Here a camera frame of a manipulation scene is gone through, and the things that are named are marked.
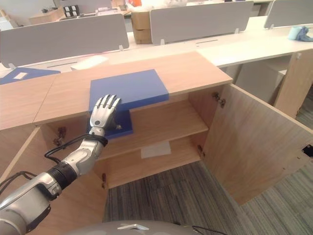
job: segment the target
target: cardboard box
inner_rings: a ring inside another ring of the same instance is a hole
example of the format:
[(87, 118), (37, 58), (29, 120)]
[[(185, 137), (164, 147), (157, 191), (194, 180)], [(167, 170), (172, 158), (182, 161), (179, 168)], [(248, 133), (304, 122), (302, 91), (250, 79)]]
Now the cardboard box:
[(136, 44), (151, 44), (151, 30), (150, 29), (142, 29), (142, 30), (134, 30), (134, 38)]
[(149, 12), (132, 12), (132, 25), (136, 44), (152, 43)]

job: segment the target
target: door hinge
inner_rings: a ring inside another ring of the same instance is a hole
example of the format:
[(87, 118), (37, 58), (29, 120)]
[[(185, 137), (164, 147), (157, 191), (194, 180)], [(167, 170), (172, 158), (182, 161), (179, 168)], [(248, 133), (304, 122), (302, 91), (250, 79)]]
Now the door hinge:
[(198, 145), (197, 145), (197, 149), (198, 149), (198, 152), (199, 152), (200, 157), (201, 157), (201, 158), (204, 158), (204, 157), (205, 157), (205, 153), (204, 153), (204, 151), (203, 151), (201, 145), (198, 144)]
[(306, 155), (308, 155), (310, 158), (313, 158), (313, 146), (308, 144), (302, 149), (302, 152), (304, 152)]
[(106, 189), (107, 186), (107, 175), (105, 173), (102, 173), (102, 184), (101, 187)]
[(53, 143), (56, 146), (61, 146), (62, 145), (62, 140), (65, 138), (65, 134), (67, 133), (67, 128), (62, 126), (58, 128), (58, 138), (55, 138), (53, 140)]
[(220, 107), (223, 108), (226, 104), (226, 99), (221, 99), (218, 92), (212, 93), (212, 97), (220, 104)]

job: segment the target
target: gray desk divider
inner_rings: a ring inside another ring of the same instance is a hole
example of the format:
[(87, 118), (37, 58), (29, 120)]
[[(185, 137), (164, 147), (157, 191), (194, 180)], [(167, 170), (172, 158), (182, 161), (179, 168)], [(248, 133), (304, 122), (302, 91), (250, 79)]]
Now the gray desk divider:
[(313, 24), (313, 0), (276, 0), (264, 28)]
[(243, 31), (252, 1), (155, 9), (150, 12), (153, 44)]
[(5, 67), (129, 47), (122, 14), (37, 24), (0, 32)]

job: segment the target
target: blue object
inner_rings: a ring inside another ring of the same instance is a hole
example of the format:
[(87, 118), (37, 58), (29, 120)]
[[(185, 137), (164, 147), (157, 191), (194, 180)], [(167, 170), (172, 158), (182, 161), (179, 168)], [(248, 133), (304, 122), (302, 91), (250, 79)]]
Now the blue object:
[(114, 119), (117, 124), (122, 126), (122, 129), (106, 131), (105, 137), (108, 140), (134, 133), (129, 110), (116, 112)]
[(290, 32), (289, 32), (288, 39), (295, 40), (297, 38), (298, 33), (300, 32), (301, 28), (302, 28), (301, 26), (292, 27)]
[(89, 111), (92, 112), (97, 100), (106, 94), (121, 98), (117, 106), (115, 122), (121, 130), (106, 132), (107, 139), (133, 133), (130, 109), (155, 104), (169, 99), (168, 91), (155, 70), (134, 72), (91, 81)]
[[(22, 79), (14, 79), (20, 72), (25, 72), (27, 74)], [(6, 76), (4, 76), (2, 79), (0, 79), (0, 85), (11, 83), (11, 82), (24, 81), (24, 80), (32, 79), (35, 77), (58, 74), (58, 73), (61, 73), (61, 72), (56, 71), (56, 70), (38, 70), (38, 69), (17, 67), (14, 70), (12, 70), (10, 73), (8, 73)]]
[(307, 33), (309, 32), (308, 27), (303, 26), (298, 33), (296, 40), (297, 41), (302, 41), (302, 42), (313, 42), (313, 38), (309, 37)]

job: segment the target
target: cabinet shelf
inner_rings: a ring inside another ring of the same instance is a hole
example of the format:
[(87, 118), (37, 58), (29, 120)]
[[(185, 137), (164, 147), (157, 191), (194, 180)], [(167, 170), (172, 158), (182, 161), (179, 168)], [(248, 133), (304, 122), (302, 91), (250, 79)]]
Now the cabinet shelf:
[(171, 154), (168, 155), (142, 159), (141, 151), (136, 150), (98, 161), (94, 167), (94, 172), (100, 178), (105, 173), (109, 179), (109, 188), (113, 188), (200, 160), (199, 154), (189, 137), (171, 141), (170, 146)]
[(179, 101), (131, 113), (134, 133), (113, 139), (99, 160), (208, 130), (187, 101)]

